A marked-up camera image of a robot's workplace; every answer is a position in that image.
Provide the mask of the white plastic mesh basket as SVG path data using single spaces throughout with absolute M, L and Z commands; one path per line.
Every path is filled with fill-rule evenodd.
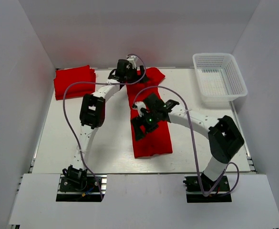
M 193 64 L 202 103 L 222 109 L 245 97 L 247 87 L 235 57 L 229 53 L 196 53 Z

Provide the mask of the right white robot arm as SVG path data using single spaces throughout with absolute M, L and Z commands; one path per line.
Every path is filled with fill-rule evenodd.
M 138 115 L 131 120 L 136 141 L 154 132 L 160 122 L 170 122 L 192 128 L 209 141 L 211 159 L 202 174 L 202 185 L 213 190 L 219 185 L 223 173 L 234 155 L 244 144 L 244 139 L 230 116 L 215 118 L 195 111 L 187 112 L 179 102 L 164 102 L 155 93 L 133 104 Z

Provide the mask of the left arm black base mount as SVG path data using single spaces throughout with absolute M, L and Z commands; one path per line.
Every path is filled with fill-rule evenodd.
M 94 177 L 85 169 L 72 165 L 62 170 L 57 202 L 101 202 L 106 192 L 107 176 Z

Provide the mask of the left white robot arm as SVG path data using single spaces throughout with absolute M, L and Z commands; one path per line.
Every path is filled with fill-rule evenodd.
M 84 95 L 80 109 L 80 134 L 75 134 L 77 147 L 72 165 L 76 169 L 86 170 L 88 165 L 85 158 L 89 155 L 93 139 L 105 120 L 105 105 L 113 95 L 125 85 L 141 83 L 146 72 L 145 64 L 140 65 L 137 73 L 136 62 L 140 60 L 135 54 L 127 55 L 126 59 L 119 59 L 117 67 L 113 69 L 106 82 L 92 94 Z

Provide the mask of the folded red t-shirt stack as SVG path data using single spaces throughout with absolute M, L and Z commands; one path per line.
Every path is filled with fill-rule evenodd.
M 56 70 L 56 76 L 53 82 L 55 89 L 55 99 L 62 100 L 64 92 L 68 86 L 78 82 L 95 83 L 96 73 L 95 70 L 90 68 L 89 65 L 65 70 Z M 68 99 L 83 97 L 85 94 L 91 94 L 93 92 L 95 92 L 95 84 L 80 83 L 72 86 L 68 90 L 65 98 Z

